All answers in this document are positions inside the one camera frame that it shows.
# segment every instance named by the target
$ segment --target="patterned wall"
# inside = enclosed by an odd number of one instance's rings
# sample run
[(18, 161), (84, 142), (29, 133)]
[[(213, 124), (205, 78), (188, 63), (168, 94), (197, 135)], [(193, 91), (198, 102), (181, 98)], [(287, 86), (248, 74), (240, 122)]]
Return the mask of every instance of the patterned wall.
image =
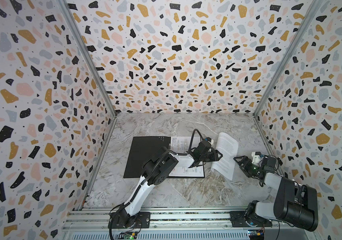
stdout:
[(310, 0), (68, 0), (117, 112), (253, 112)]
[(0, 0), (0, 239), (58, 239), (110, 119), (55, 1)]
[(342, 2), (324, 1), (257, 117), (288, 178), (318, 191), (324, 239), (342, 239)]

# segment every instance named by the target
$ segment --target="marble surface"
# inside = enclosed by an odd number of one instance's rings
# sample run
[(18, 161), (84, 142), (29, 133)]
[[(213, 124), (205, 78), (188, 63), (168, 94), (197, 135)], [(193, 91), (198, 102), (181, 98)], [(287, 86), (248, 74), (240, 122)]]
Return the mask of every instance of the marble surface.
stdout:
[[(194, 128), (215, 141), (220, 132), (226, 132), (239, 142), (238, 156), (267, 153), (250, 114), (120, 113), (84, 207), (116, 206), (131, 195), (139, 179), (124, 179), (123, 174), (133, 137), (191, 136)], [(237, 165), (231, 181), (212, 172), (211, 163), (204, 171), (205, 178), (165, 180), (152, 190), (143, 207), (247, 206), (269, 196), (266, 186), (261, 188), (258, 180), (247, 178)]]

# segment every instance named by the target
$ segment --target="black mounting plate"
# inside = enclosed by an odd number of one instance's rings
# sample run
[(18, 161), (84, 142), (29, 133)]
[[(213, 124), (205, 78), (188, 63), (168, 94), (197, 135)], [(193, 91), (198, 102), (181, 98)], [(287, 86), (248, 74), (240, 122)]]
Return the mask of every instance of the black mounting plate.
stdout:
[[(110, 213), (109, 217), (110, 219), (114, 215), (114, 212)], [(140, 229), (140, 228), (149, 228), (149, 220), (151, 219), (151, 213), (150, 212), (139, 212), (137, 215), (137, 225), (133, 224), (131, 227), (128, 229), (131, 229), (135, 227), (135, 229)], [(125, 228), (123, 225), (119, 224), (119, 221), (114, 220), (112, 223), (112, 228)]]
[[(245, 212), (244, 210), (230, 212), (230, 221), (231, 221), (232, 227), (250, 227), (245, 222), (244, 212)], [(272, 223), (269, 221), (268, 223), (264, 224), (264, 227), (272, 227)]]

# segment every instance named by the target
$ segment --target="paper sheet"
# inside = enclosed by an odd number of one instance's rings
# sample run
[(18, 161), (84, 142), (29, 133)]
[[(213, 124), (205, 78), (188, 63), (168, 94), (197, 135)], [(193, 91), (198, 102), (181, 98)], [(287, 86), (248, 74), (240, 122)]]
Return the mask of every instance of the paper sheet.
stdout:
[(225, 132), (220, 132), (216, 142), (216, 149), (223, 154), (223, 157), (213, 162), (211, 169), (217, 170), (223, 176), (232, 180), (235, 169), (236, 154), (238, 152), (239, 143)]
[[(191, 137), (171, 137), (170, 149), (174, 152), (186, 152), (190, 146)], [(192, 147), (197, 147), (200, 143), (200, 137), (193, 139)], [(204, 177), (203, 166), (200, 167), (175, 167), (169, 174), (170, 177)]]

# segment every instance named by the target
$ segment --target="terrazzo wallpaper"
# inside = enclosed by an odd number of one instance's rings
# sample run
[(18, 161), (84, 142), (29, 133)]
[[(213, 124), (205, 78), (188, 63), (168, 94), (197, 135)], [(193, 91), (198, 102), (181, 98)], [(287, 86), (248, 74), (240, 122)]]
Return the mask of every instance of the terrazzo wallpaper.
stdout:
[(0, 0), (0, 239), (59, 239), (110, 121), (56, 2)]
[(342, 239), (342, 1), (324, 1), (257, 119), (286, 177), (317, 190), (322, 238)]
[(312, 1), (68, 0), (117, 112), (249, 113)]

